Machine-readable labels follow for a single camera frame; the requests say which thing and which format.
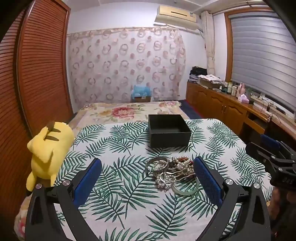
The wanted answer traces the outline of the pale green jade bangle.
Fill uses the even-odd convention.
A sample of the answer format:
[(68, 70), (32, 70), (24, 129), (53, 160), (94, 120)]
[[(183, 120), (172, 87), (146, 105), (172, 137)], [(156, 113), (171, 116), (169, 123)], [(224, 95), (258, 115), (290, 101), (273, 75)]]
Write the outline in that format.
[(191, 196), (199, 190), (200, 182), (196, 177), (178, 180), (171, 185), (172, 191), (181, 196)]

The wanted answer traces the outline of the silver engraved cuff bangle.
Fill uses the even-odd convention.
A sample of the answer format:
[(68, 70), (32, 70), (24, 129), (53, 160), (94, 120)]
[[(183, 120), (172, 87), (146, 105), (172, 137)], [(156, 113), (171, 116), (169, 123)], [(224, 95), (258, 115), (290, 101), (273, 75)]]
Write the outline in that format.
[(169, 167), (170, 160), (165, 156), (158, 156), (147, 161), (145, 165), (145, 172), (163, 172), (166, 171)]

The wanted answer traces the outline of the black open jewelry box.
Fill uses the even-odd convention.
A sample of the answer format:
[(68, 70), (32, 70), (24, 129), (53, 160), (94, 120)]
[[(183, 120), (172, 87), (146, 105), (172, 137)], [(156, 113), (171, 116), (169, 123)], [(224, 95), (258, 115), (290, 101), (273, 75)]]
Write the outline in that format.
[(148, 130), (151, 148), (185, 147), (191, 137), (191, 130), (180, 114), (150, 114)]

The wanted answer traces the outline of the wooden sideboard cabinet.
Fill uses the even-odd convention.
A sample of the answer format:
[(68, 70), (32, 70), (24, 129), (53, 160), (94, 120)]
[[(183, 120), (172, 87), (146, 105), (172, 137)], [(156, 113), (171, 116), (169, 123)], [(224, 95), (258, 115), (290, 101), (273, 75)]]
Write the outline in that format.
[(222, 121), (246, 144), (260, 144), (260, 135), (264, 134), (295, 149), (295, 124), (287, 126), (280, 114), (257, 110), (234, 96), (190, 81), (187, 82), (186, 101), (201, 117)]

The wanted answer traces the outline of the pink tissue box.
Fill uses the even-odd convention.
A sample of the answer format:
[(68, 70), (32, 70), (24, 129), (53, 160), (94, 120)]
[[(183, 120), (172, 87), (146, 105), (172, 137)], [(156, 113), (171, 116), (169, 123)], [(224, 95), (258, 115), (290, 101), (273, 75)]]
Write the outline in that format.
[(240, 95), (237, 99), (241, 103), (249, 104), (249, 99), (247, 98), (247, 96), (245, 94)]

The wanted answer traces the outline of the yellow plush toy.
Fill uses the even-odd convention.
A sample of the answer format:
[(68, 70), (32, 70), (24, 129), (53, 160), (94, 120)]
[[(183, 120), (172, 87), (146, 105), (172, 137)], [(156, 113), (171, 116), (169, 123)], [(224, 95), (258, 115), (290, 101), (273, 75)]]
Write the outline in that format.
[(53, 186), (59, 169), (74, 142), (74, 133), (64, 122), (49, 122), (27, 144), (32, 153), (31, 173), (27, 177), (26, 189), (32, 192), (37, 179), (50, 180)]

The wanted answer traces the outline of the leaf print tablecloth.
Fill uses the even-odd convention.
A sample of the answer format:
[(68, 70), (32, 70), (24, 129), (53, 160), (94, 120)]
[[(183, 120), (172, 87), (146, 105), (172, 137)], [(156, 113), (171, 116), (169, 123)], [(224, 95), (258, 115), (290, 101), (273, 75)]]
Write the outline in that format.
[(175, 194), (178, 180), (168, 172), (145, 172), (154, 157), (202, 157), (223, 178), (236, 184), (259, 184), (269, 200), (273, 187), (264, 166), (246, 154), (244, 142), (216, 119), (188, 120), (185, 147), (151, 148), (148, 123), (84, 127), (70, 147), (55, 184), (71, 180), (94, 158), (102, 172), (80, 213), (99, 240), (196, 240), (217, 206), (200, 184), (191, 196)]

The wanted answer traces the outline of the stack of papers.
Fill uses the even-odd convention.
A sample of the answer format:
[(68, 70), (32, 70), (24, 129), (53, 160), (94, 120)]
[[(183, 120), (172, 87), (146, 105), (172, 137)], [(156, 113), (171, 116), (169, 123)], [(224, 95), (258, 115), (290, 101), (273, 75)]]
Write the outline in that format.
[(223, 86), (225, 81), (210, 74), (210, 75), (199, 75), (198, 82), (200, 85), (202, 85), (207, 89), (214, 89), (214, 88), (220, 88), (220, 86)]

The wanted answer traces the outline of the grey window blind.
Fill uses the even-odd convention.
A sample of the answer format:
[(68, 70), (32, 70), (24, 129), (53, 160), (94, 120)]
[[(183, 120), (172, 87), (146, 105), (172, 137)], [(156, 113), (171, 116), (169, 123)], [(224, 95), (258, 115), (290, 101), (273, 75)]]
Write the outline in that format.
[(273, 12), (229, 16), (232, 29), (231, 80), (244, 83), (295, 111), (295, 40)]

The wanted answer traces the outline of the pile of dark clothes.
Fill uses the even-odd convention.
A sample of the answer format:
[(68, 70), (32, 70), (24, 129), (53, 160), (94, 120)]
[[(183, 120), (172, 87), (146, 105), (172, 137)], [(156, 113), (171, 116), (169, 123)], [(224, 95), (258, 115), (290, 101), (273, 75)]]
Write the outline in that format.
[(207, 69), (201, 68), (198, 66), (192, 67), (190, 74), (189, 74), (189, 82), (198, 82), (200, 75), (207, 75)]

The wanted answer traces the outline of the floral bed blanket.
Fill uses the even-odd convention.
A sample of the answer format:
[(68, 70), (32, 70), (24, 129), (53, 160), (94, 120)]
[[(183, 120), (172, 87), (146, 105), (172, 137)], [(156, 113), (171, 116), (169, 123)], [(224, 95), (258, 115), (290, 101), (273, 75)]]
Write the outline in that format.
[(179, 101), (92, 103), (81, 108), (69, 126), (76, 136), (85, 126), (147, 121), (150, 114), (179, 114), (189, 119)]

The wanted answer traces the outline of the wooden louvered wardrobe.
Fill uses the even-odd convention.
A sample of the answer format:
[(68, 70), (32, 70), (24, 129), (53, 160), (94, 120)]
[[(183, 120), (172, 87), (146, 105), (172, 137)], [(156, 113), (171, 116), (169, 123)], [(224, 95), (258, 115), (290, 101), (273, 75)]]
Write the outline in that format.
[(12, 220), (30, 173), (27, 142), (73, 114), (66, 75), (70, 8), (63, 1), (1, 1), (1, 217)]

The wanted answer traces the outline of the patterned pink curtain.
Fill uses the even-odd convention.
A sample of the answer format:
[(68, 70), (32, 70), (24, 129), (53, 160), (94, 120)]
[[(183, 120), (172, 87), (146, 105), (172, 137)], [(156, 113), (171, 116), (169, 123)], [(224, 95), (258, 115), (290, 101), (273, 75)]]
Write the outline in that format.
[(186, 49), (175, 28), (117, 28), (68, 35), (68, 73), (78, 106), (130, 102), (135, 85), (152, 100), (180, 96)]

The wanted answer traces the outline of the wall air conditioner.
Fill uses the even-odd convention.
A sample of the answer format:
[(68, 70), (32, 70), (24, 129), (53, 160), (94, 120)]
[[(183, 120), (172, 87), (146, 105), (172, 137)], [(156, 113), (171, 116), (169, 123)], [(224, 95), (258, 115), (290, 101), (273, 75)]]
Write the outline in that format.
[(159, 6), (155, 22), (189, 30), (203, 30), (202, 26), (197, 22), (197, 15), (171, 6)]

